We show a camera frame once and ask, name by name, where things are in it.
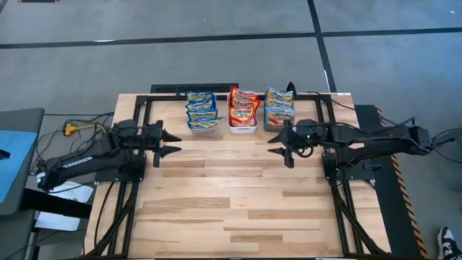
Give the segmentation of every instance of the white paper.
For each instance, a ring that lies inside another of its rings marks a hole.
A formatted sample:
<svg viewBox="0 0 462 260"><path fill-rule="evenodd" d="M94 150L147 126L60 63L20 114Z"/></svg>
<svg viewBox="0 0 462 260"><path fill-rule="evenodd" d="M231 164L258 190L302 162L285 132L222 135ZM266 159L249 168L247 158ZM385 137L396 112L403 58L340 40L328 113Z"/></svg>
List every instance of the white paper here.
<svg viewBox="0 0 462 260"><path fill-rule="evenodd" d="M62 191L65 189L73 188L70 191L63 191L57 194L50 194L52 196L58 196L63 199L70 199L77 202L88 202L88 199L92 195L93 188L89 186L80 186L81 184L73 181L67 181L63 185L55 187L54 191ZM35 223L36 228L49 228L54 230L65 230L75 231L79 227L80 219L77 217L66 217L59 214L53 214L48 212L41 212L38 215L37 222Z"/></svg>

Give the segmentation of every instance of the sneaker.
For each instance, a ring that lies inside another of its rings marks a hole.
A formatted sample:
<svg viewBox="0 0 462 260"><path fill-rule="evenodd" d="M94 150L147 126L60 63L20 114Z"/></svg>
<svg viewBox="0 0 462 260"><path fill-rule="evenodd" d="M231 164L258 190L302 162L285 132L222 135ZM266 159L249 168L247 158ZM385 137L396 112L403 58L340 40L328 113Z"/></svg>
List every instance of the sneaker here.
<svg viewBox="0 0 462 260"><path fill-rule="evenodd" d="M459 248L457 248L453 233L448 227L442 227L440 229L438 233L438 246L440 247L440 254L438 255L439 260L460 259L460 255L462 255Z"/></svg>

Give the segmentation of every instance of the wooden table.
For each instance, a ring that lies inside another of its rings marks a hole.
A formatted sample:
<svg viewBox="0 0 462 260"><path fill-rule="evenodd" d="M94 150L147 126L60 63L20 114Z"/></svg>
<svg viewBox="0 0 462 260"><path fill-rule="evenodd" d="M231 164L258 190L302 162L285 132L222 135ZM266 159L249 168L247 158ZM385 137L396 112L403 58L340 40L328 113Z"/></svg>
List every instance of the wooden table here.
<svg viewBox="0 0 462 260"><path fill-rule="evenodd" d="M114 122L132 118L137 95L119 95ZM353 106L349 95L334 93L332 98ZM308 159L295 157L296 168L288 169L280 155L267 152L281 144L267 143L276 134L264 131L263 125L254 134L229 133L226 101L217 102L219 116L224 118L213 135L189 131L185 104L153 102L150 122L164 120L168 132L183 139L171 145L183 150L161 160L160 168L152 167L152 153L147 152L128 257L342 256L334 203L321 165L322 147L315 148ZM297 100L295 108L296 121L318 120L313 101ZM334 112L338 122L358 125L354 111L334 104ZM262 108L258 120L263 122ZM358 220L389 251L375 190L364 181L350 185ZM108 187L109 183L103 183L96 190L85 237L87 251L93 248ZM113 221L117 193L118 183L103 209L98 240ZM124 224L119 230L116 253L121 251ZM354 251L347 221L346 231Z"/></svg>

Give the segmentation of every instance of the gray floor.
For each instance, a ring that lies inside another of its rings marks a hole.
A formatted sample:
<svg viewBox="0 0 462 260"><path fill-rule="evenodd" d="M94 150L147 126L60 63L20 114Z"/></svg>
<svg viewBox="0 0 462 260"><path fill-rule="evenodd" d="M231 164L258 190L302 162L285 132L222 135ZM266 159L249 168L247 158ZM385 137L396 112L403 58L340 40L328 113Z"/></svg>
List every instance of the gray floor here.
<svg viewBox="0 0 462 260"><path fill-rule="evenodd" d="M323 31L462 26L459 0L315 5ZM0 14L0 43L312 31L303 0L9 0ZM356 103L379 105L395 121L416 116L435 133L462 124L462 34L325 42L338 91L352 92ZM293 81L300 91L327 91L315 38L0 50L0 68L0 111L40 106L48 113L104 113L113 111L118 93L148 92L151 84L239 82L263 90ZM63 120L45 118L42 132ZM60 137L47 155L66 152L70 142ZM462 241L461 166L435 154L399 161L427 250L436 257L441 225ZM77 256L81 238L44 246L40 259Z"/></svg>

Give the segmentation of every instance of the black floor stripe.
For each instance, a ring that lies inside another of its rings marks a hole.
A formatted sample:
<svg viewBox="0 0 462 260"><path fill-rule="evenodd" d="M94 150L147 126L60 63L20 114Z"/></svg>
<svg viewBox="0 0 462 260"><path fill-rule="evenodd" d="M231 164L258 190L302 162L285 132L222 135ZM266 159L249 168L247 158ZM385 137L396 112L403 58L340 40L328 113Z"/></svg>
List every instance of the black floor stripe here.
<svg viewBox="0 0 462 260"><path fill-rule="evenodd" d="M173 38L145 38L128 40L88 40L57 43L12 43L0 44L0 49L16 48L57 48L57 47L85 47L85 46L118 46L153 43L193 43L222 40L260 40L260 39L291 39L315 37L314 32L278 32L244 35L215 35L215 36L188 36Z"/></svg>
<svg viewBox="0 0 462 260"><path fill-rule="evenodd" d="M316 40L318 41L319 53L321 55L321 61L323 63L324 72L327 77L327 84L329 92L337 92L337 87L334 81L334 74L332 73L331 62L326 50L326 44L324 44L323 33L321 31L321 25L319 23L318 13L315 8L313 0L307 0L308 6L310 7L311 20L313 21L313 27L315 28Z"/></svg>
<svg viewBox="0 0 462 260"><path fill-rule="evenodd" d="M367 30L351 32L323 32L323 37L376 36L376 35L416 35L430 33L462 33L462 27L408 29L408 30Z"/></svg>
<svg viewBox="0 0 462 260"><path fill-rule="evenodd" d="M8 2L8 0L1 0L1 2L0 2L0 14L1 14L1 11L3 11L3 8L5 8L7 2Z"/></svg>

